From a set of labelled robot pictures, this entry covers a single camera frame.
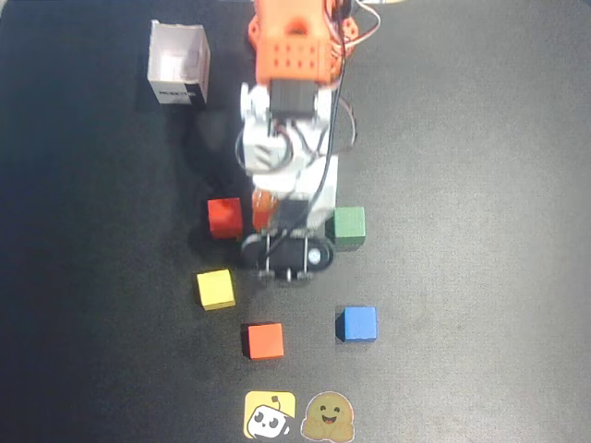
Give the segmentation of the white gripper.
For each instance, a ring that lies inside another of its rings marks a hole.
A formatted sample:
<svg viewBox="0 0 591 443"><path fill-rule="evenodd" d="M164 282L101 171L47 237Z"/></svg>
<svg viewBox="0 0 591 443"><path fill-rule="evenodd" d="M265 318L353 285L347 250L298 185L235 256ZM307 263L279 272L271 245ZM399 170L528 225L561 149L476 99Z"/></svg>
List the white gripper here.
<svg viewBox="0 0 591 443"><path fill-rule="evenodd" d="M277 196L289 194L292 198L312 198L318 190L324 173L326 158L316 159L310 166L301 171L283 170L274 174L254 174L255 187L251 199L252 226L256 231L267 230L277 204ZM313 207L307 205L306 228L310 231L318 230L330 219L336 209L336 193L338 181L339 157L332 155L329 161L327 177L322 190Z"/></svg>

